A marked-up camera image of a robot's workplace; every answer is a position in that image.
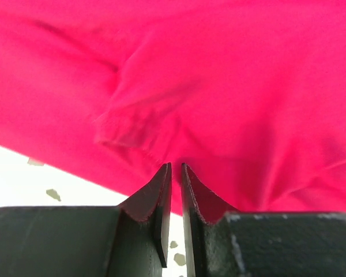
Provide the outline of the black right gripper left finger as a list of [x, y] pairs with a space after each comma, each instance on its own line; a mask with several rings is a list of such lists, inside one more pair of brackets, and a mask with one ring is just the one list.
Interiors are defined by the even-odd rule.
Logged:
[[172, 168], [116, 206], [0, 207], [0, 276], [161, 276]]

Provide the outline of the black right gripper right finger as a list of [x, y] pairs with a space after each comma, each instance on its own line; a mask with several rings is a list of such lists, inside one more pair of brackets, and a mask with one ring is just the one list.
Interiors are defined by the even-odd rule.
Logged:
[[346, 276], [346, 214], [242, 212], [182, 164], [188, 276]]

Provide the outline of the magenta pink t-shirt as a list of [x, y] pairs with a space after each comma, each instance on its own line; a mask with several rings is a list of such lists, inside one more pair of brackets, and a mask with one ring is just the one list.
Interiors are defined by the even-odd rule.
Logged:
[[0, 145], [124, 194], [346, 212], [346, 1], [0, 1]]

